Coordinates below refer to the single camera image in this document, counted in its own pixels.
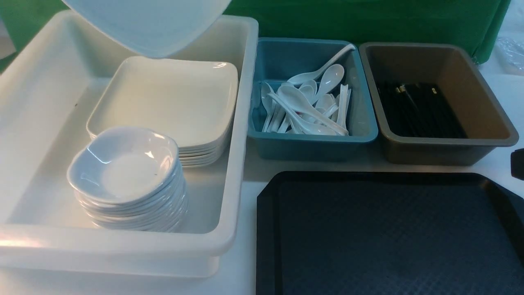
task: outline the white square plate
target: white square plate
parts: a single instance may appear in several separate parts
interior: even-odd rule
[[[235,108],[238,73],[228,62],[130,57],[93,110],[91,137],[130,125],[173,138],[180,149],[209,145],[226,133]]]

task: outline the white table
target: white table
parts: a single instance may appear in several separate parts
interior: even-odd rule
[[[500,103],[521,136],[524,136],[524,77],[491,75],[496,60],[481,68]],[[510,153],[524,148],[524,139],[510,148],[498,148],[472,167],[392,165],[380,153],[378,143],[356,152],[348,164],[265,161],[248,140],[242,187],[241,211],[233,248],[220,260],[218,273],[209,279],[173,279],[0,269],[0,294],[226,294],[255,295],[256,197],[271,180],[289,170],[392,171],[392,172],[476,172],[524,197],[524,181],[511,177]]]

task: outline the ceramic spoon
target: ceramic spoon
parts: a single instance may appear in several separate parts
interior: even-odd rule
[[[282,86],[294,87],[293,84],[288,83],[288,82],[282,83],[280,85],[280,88],[282,88]],[[279,127],[281,127],[281,124],[283,124],[283,120],[284,120],[284,116],[286,115],[286,112],[284,111],[284,109],[279,108],[278,112],[276,112],[275,114],[276,114],[275,120],[269,126],[269,129],[271,130],[271,132],[277,132],[279,130]]]
[[[315,88],[309,83],[304,83],[298,90],[302,92],[305,96],[305,98],[309,101],[311,105],[315,104],[316,101],[314,101],[315,94],[316,94],[316,82],[312,81],[315,84]],[[282,121],[282,124],[280,125],[280,128],[278,129],[277,133],[285,133],[285,131],[289,127],[289,119],[288,116],[284,117],[284,120]]]
[[[329,69],[326,70],[324,75],[322,76],[322,80],[320,80],[320,88],[319,92],[317,92],[316,96],[321,97],[324,94],[330,93],[335,87],[337,87],[340,82],[342,82],[342,78],[344,77],[344,67],[341,65],[332,65],[329,67]]]
[[[336,103],[337,106],[340,105],[340,94],[336,96],[336,98],[335,98],[335,103]],[[331,116],[331,120],[332,120],[333,122],[336,122],[338,118],[339,118],[339,112],[335,112],[335,113]]]
[[[322,114],[324,114],[328,108],[330,108],[335,103],[335,100],[331,98],[331,94],[324,94],[315,105],[315,109]],[[318,123],[317,119],[313,118],[310,115],[303,115],[302,118],[310,123]]]
[[[307,85],[309,85],[309,86],[311,86],[313,88],[313,93],[314,93],[314,95],[316,95],[316,93],[319,91],[319,86],[316,84],[316,81],[315,80],[306,81],[306,82],[304,82],[304,84],[302,84],[300,86],[300,88],[305,87]]]
[[[313,134],[313,135],[337,135],[336,132],[328,127],[319,125],[319,124],[313,124],[304,121],[301,117],[299,117],[295,111],[289,107],[289,105],[284,102],[284,100],[279,97],[278,95],[270,93],[269,96],[273,98],[273,100],[276,101],[282,108],[286,111],[287,115],[289,116],[289,120],[291,121],[291,128],[296,132],[297,128],[304,132],[305,134]]]
[[[346,127],[346,115],[347,115],[347,92],[348,85],[340,85],[340,102],[339,102],[339,115],[336,119],[336,123],[345,129]]]
[[[267,113],[266,121],[264,122],[262,132],[267,132],[269,122],[271,122],[271,118],[273,117],[273,114],[275,113],[275,108],[277,106],[273,99],[267,95],[269,93],[275,93],[273,91],[273,88],[271,88],[271,86],[268,83],[262,83],[262,87],[260,89],[260,99],[262,100],[262,105],[264,106],[264,109],[266,109]]]
[[[309,72],[309,73],[302,73],[302,74],[299,74],[299,75],[296,75],[294,77],[291,77],[288,82],[293,84],[293,85],[301,85],[303,84],[304,82],[308,81],[308,80],[317,80],[320,75],[322,75],[322,73],[324,73],[324,71],[326,71],[326,69],[331,66],[332,64],[334,64],[339,58],[341,58],[346,52],[350,51],[350,50],[355,50],[355,46],[353,44],[349,44],[347,45],[346,47],[342,48],[342,50],[339,51],[339,53],[337,53],[335,56],[333,56],[324,66],[322,66],[322,68],[314,71],[314,72]]]
[[[309,101],[305,96],[295,87],[281,87],[280,92],[284,95],[282,100],[285,99],[285,104],[291,110],[299,113],[308,114],[315,119],[325,124],[327,127],[333,129],[335,132],[341,135],[348,135],[347,130],[337,125],[335,122],[331,121],[329,118],[325,117],[322,113],[317,111],[312,105],[309,104]]]

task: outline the green fabric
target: green fabric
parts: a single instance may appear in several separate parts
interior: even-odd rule
[[[0,0],[0,18],[20,52],[58,11],[67,9],[61,0]],[[15,55],[0,60],[0,72]]]
[[[487,61],[510,0],[233,0],[226,14],[258,20],[260,35],[449,43]],[[0,0],[17,51],[67,7],[61,0]],[[0,62],[0,71],[8,64]]]

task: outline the teal plastic tray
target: teal plastic tray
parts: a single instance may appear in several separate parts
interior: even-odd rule
[[[357,147],[377,138],[375,112],[357,50],[348,52],[336,62],[346,70],[344,84],[353,88],[347,118],[349,136],[261,132],[267,115],[260,101],[261,84],[267,82],[277,91],[280,84],[292,76],[318,70],[348,44],[333,40],[259,39],[248,136],[255,140],[260,157],[270,160],[348,161]]]

